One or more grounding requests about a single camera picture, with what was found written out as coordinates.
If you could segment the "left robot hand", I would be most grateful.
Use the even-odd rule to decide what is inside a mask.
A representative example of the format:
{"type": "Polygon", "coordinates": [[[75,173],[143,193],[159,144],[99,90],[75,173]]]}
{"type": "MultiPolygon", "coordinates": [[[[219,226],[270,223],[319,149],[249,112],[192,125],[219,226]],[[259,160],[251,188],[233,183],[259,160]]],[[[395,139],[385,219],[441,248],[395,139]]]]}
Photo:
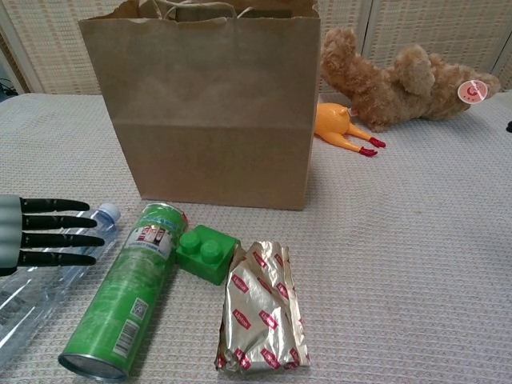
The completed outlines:
{"type": "Polygon", "coordinates": [[[84,234],[63,234],[61,229],[92,229],[92,218],[61,215],[62,211],[87,211],[81,201],[61,198],[1,196],[1,276],[19,267],[92,266],[92,256],[60,252],[60,248],[100,247],[105,241],[84,234]]]}

